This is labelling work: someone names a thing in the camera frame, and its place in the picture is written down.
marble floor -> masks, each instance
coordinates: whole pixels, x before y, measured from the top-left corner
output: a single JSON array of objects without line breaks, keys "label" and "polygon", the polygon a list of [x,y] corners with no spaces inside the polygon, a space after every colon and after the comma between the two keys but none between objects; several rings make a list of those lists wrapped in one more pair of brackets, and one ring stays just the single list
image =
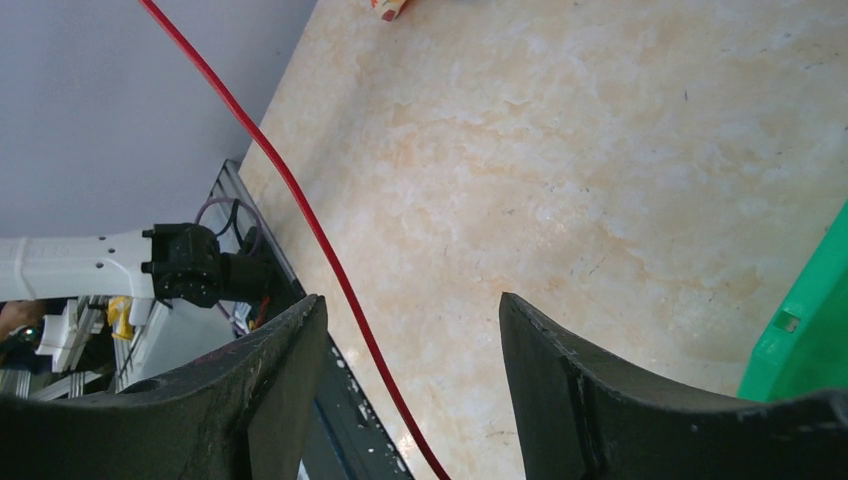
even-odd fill
[{"label": "marble floor", "polygon": [[[733,394],[848,196],[844,0],[319,0],[262,122],[455,478],[521,478],[516,292]],[[418,478],[340,289],[258,148],[242,175]]]}]

green plastic crate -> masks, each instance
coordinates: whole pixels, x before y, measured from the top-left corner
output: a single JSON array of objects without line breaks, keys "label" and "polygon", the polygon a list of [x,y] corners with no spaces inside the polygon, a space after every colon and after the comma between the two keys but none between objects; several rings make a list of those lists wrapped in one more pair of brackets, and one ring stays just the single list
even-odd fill
[{"label": "green plastic crate", "polygon": [[848,387],[848,202],[754,347],[739,397],[826,387]]}]

white wall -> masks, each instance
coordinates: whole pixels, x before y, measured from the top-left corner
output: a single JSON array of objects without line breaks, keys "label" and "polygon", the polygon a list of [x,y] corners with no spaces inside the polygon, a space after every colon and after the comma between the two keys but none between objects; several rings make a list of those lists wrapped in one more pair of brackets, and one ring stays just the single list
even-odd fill
[{"label": "white wall", "polygon": [[[254,120],[315,0],[160,0]],[[190,221],[249,140],[134,0],[0,0],[0,237]]]}]

red wire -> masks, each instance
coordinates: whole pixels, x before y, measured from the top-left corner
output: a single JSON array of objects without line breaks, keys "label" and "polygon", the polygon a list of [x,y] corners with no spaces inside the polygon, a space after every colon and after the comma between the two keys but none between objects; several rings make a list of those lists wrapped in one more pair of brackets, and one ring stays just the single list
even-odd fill
[{"label": "red wire", "polygon": [[380,376],[383,378],[383,383],[386,384],[386,389],[389,391],[389,395],[392,397],[392,400],[395,403],[395,407],[398,409],[398,413],[400,413],[401,418],[403,418],[406,427],[409,429],[410,435],[415,440],[415,443],[418,445],[418,448],[421,449],[421,454],[424,455],[424,458],[427,460],[427,463],[430,465],[430,468],[433,469],[433,472],[436,474],[436,477],[440,479],[449,480],[447,472],[445,471],[442,464],[439,463],[439,460],[436,458],[436,455],[433,453],[433,450],[430,448],[430,445],[427,443],[427,440],[424,438],[424,435],[421,433],[421,429],[418,428],[418,424],[415,423],[415,419],[412,417],[412,413],[409,411],[409,407],[407,407],[406,402],[403,400],[403,396],[398,389],[397,384],[392,378],[392,374],[389,371],[388,365],[386,365],[386,360],[383,358],[383,354],[380,352],[380,347],[377,345],[377,340],[374,339],[374,334],[371,332],[371,327],[368,326],[368,320],[365,318],[365,313],[362,311],[362,306],[359,304],[359,300],[356,298],[356,293],[353,291],[353,286],[350,284],[350,280],[347,278],[347,274],[342,268],[342,264],[339,261],[339,258],[336,256],[336,252],[333,251],[333,246],[330,245],[330,241],[327,239],[327,235],[324,233],[324,229],[321,228],[321,224],[318,223],[318,218],[315,216],[315,212],[312,211],[312,207],[309,205],[309,201],[306,200],[306,196],[303,194],[303,190],[301,190],[300,185],[297,184],[297,180],[292,175],[291,170],[286,166],[283,158],[277,153],[277,150],[274,149],[274,146],[271,145],[271,142],[262,134],[262,131],[259,130],[259,127],[250,119],[247,115],[247,112],[238,104],[233,94],[227,90],[227,87],[224,85],[224,82],[218,78],[218,75],[212,70],[209,64],[203,60],[203,57],[194,49],[194,47],[189,43],[189,41],[183,36],[182,33],[174,26],[173,23],[168,19],[162,10],[159,9],[158,6],[153,2],[153,0],[139,0],[142,6],[147,10],[148,13],[156,20],[157,23],[165,30],[168,36],[171,37],[172,40],[177,44],[177,46],[183,51],[183,53],[188,56],[191,62],[195,67],[200,71],[200,73],[206,78],[206,81],[209,82],[209,85],[218,93],[221,97],[221,100],[227,105],[230,111],[235,115],[238,121],[244,126],[247,132],[253,137],[253,140],[259,144],[262,150],[265,152],[265,155],[268,156],[268,159],[271,160],[271,163],[274,164],[274,167],[277,168],[277,171],[280,173],[280,176],[283,177],[283,180],[286,182],[286,185],[289,187],[289,190],[294,196],[295,201],[297,202],[298,207],[300,207],[301,212],[303,212],[303,216],[306,218],[306,222],[309,224],[309,227],[312,229],[312,233],[315,234],[315,239],[318,240],[318,244],[321,246],[321,250],[324,251],[324,255],[327,257],[327,260],[330,262],[330,266],[333,269],[333,272],[336,274],[336,277],[339,279],[339,283],[341,284],[342,291],[347,297],[347,301],[350,304],[350,309],[353,311],[353,317],[356,319],[356,323],[359,325],[359,330],[362,332],[362,336],[365,338],[365,344],[368,346],[368,351],[371,352],[371,356],[374,358],[374,363],[377,366],[377,370],[380,372]]}]

yellow component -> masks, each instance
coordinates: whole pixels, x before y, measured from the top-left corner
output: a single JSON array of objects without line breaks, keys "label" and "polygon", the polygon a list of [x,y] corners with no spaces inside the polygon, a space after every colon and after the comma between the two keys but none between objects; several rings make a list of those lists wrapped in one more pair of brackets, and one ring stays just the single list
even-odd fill
[{"label": "yellow component", "polygon": [[106,309],[106,321],[112,327],[112,337],[120,340],[132,340],[133,329],[130,325],[131,297],[115,297],[109,301]]}]

